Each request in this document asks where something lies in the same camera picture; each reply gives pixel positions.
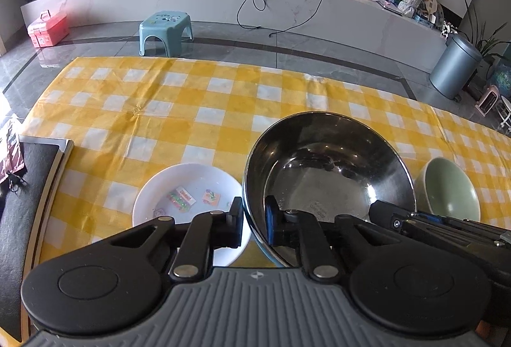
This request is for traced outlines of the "yellow checkered tablecloth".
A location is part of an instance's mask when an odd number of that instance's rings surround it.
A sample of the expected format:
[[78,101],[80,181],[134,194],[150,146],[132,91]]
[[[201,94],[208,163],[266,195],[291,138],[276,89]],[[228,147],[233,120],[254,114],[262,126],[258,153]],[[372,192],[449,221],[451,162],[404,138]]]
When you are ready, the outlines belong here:
[[378,89],[245,64],[167,58],[78,58],[24,121],[26,134],[74,149],[42,243],[43,260],[131,226],[141,187],[181,162],[241,178],[260,133],[290,114],[327,110],[371,127],[410,173],[454,160],[477,190],[482,219],[510,225],[510,140],[438,108]]

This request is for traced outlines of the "pink small chair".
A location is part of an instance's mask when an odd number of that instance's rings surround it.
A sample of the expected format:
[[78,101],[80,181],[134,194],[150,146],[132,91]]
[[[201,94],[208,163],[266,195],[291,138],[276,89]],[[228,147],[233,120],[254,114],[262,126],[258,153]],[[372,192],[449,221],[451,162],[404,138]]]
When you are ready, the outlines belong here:
[[499,98],[500,92],[498,87],[495,85],[489,85],[479,101],[476,103],[475,108],[483,117],[486,117],[489,111],[498,102]]

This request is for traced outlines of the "tall potted green plant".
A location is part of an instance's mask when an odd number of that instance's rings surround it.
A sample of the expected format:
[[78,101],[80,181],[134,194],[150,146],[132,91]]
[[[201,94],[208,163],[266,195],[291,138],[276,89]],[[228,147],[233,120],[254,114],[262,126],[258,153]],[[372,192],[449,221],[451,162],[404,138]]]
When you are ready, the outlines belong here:
[[510,40],[502,34],[510,29],[510,20],[501,22],[498,26],[489,27],[488,22],[480,18],[477,8],[464,0],[465,17],[457,29],[461,40],[467,43],[469,50],[476,58],[476,67],[483,62],[493,64],[496,59],[504,58],[498,51],[501,46],[510,46]]

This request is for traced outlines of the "light blue plastic stool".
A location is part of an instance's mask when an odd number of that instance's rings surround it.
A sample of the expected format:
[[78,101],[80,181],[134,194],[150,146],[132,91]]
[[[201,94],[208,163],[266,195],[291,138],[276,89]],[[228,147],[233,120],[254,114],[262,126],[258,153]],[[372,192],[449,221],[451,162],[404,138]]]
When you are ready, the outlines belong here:
[[190,16],[183,11],[159,11],[140,23],[140,55],[146,55],[146,40],[157,38],[164,44],[167,57],[179,57],[182,54],[182,36],[186,33],[193,40]]

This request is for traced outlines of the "black notebook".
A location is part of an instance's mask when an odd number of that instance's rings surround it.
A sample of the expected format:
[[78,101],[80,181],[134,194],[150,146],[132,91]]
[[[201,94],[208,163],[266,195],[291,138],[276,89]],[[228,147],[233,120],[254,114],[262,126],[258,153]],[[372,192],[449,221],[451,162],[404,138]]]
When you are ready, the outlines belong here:
[[38,265],[42,239],[65,165],[74,148],[68,139],[22,135],[25,182],[17,192],[1,184],[1,328],[14,340],[28,336],[21,301],[23,279]]

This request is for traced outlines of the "grey metal trash bin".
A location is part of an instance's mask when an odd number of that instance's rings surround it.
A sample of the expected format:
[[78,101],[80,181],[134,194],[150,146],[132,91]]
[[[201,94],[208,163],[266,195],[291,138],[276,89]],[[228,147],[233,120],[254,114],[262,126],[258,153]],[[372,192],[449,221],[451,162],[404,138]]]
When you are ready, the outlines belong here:
[[453,100],[477,69],[483,56],[472,43],[459,34],[449,35],[446,49],[430,73],[432,86]]

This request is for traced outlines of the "blue steel bowl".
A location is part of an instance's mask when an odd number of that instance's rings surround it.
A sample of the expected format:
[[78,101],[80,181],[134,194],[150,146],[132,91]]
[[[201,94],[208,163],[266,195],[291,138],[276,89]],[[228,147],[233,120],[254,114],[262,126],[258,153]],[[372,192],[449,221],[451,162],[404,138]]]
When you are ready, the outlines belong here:
[[294,251],[269,242],[264,199],[331,223],[336,215],[369,218],[383,201],[416,210],[413,179],[391,144],[351,117],[325,111],[292,114],[263,131],[248,155],[242,180],[248,224],[260,250],[279,267]]

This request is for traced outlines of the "blue water jug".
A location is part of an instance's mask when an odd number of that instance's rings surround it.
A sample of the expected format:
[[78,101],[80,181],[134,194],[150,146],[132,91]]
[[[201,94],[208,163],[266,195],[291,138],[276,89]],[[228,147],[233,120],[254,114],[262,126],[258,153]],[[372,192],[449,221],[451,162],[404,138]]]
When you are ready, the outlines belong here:
[[511,68],[509,64],[498,63],[493,67],[493,73],[489,77],[489,84],[497,87],[501,96],[508,100],[511,97]]

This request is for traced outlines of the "white TV cabinet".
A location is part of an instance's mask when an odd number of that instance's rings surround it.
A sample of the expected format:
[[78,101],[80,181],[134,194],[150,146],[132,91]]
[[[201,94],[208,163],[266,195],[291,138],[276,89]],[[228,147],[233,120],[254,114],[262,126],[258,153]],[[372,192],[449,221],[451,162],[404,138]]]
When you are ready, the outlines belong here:
[[272,30],[341,43],[430,72],[445,50],[441,34],[373,0],[34,0],[21,8],[30,24],[63,11],[70,26],[141,21],[157,11],[191,19]]

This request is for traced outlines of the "small white printed plate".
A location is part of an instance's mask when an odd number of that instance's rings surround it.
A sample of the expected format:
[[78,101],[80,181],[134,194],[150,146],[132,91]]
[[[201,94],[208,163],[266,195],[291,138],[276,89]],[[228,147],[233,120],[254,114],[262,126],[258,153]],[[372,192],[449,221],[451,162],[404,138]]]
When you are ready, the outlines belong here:
[[230,174],[210,165],[173,165],[155,174],[141,189],[133,207],[133,225],[171,216],[176,224],[212,210],[229,211],[242,186]]

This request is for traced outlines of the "green ceramic bowl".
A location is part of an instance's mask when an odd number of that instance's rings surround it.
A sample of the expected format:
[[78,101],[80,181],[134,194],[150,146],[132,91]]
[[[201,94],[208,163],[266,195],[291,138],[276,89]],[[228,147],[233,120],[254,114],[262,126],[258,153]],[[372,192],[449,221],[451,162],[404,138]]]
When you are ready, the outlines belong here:
[[468,175],[453,161],[431,159],[414,181],[416,209],[432,215],[481,221],[477,192]]

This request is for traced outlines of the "pink storage box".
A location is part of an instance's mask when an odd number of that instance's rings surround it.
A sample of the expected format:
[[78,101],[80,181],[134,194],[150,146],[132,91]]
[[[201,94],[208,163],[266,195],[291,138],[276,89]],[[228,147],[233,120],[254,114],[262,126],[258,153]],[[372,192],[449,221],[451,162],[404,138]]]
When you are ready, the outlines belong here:
[[54,47],[69,34],[67,14],[60,11],[51,15],[46,10],[28,26],[27,31],[36,49]]

